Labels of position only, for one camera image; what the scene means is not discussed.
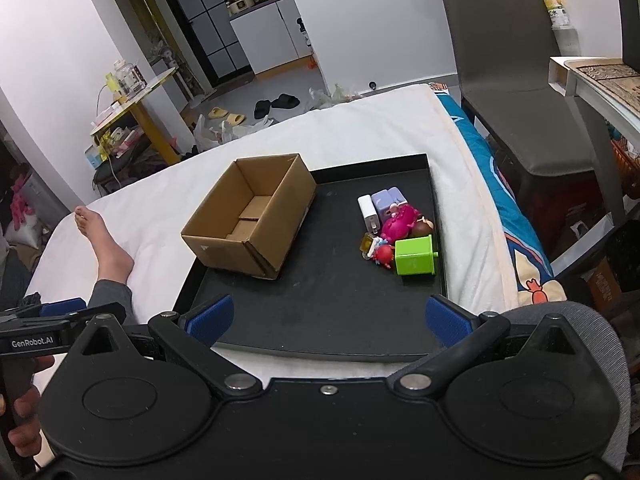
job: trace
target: yellow table leg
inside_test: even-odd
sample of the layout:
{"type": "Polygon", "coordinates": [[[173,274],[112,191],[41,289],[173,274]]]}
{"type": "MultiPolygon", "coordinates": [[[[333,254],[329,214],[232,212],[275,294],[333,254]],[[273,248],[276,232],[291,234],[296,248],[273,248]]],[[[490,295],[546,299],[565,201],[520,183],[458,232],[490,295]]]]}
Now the yellow table leg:
{"type": "Polygon", "coordinates": [[[129,108],[131,115],[133,115],[142,129],[145,131],[145,135],[149,138],[154,148],[158,150],[158,153],[164,158],[164,161],[171,166],[180,162],[180,156],[175,153],[175,150],[171,147],[169,142],[164,138],[164,135],[153,122],[153,119],[146,111],[142,103],[136,103],[129,108]]]}

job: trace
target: toy pile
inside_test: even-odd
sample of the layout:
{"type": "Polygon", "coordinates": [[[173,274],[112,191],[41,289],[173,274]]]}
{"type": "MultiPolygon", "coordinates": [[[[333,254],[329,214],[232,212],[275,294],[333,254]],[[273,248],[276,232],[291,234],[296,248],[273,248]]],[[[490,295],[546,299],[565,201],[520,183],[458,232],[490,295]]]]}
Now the toy pile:
{"type": "Polygon", "coordinates": [[[359,197],[358,204],[367,227],[360,250],[365,260],[396,273],[435,274],[433,222],[411,206],[397,187],[359,197]]]}

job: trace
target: orange basket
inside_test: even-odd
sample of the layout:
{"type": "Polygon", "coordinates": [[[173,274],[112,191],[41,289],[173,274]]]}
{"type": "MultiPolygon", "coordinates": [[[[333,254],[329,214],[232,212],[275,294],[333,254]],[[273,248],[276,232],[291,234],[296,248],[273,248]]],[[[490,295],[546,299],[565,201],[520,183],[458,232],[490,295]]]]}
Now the orange basket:
{"type": "Polygon", "coordinates": [[[626,139],[612,140],[613,154],[618,165],[618,173],[622,182],[622,191],[629,198],[640,198],[640,164],[626,154],[626,139]]]}

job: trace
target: screw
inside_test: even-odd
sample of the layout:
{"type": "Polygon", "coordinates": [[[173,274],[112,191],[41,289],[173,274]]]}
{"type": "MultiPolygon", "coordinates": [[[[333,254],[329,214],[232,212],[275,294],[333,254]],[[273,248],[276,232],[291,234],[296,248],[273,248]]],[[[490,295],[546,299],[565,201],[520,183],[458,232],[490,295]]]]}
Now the screw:
{"type": "Polygon", "coordinates": [[[324,386],[320,386],[320,393],[323,395],[335,395],[338,393],[338,388],[332,384],[325,384],[324,386]]]}
{"type": "Polygon", "coordinates": [[[225,379],[230,390],[248,390],[256,383],[256,378],[249,374],[233,374],[225,379]]]}
{"type": "Polygon", "coordinates": [[[431,386],[431,378],[423,374],[407,374],[400,378],[400,384],[407,390],[417,392],[431,386]]]}

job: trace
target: green toy box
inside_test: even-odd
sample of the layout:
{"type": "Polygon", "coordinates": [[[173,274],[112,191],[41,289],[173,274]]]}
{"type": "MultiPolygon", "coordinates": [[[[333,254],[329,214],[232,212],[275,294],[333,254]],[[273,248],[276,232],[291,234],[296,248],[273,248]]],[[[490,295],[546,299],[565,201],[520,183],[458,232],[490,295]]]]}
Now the green toy box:
{"type": "Polygon", "coordinates": [[[431,235],[423,238],[408,238],[396,242],[396,272],[409,274],[435,274],[436,267],[431,235]]]}

